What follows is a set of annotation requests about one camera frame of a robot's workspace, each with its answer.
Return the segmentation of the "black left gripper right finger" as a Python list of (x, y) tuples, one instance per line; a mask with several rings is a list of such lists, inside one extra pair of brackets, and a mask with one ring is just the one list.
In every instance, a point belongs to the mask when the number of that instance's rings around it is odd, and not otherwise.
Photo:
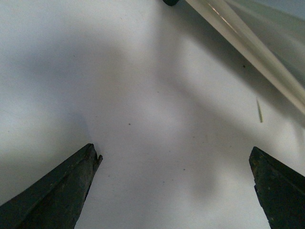
[(305, 177), (253, 147), (249, 164), (258, 201), (272, 229), (305, 227)]

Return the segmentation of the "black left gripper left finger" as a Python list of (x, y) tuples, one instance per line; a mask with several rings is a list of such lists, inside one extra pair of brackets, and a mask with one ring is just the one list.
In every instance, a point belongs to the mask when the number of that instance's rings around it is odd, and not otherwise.
[(87, 144), (0, 207), (2, 229), (73, 229), (102, 156)]

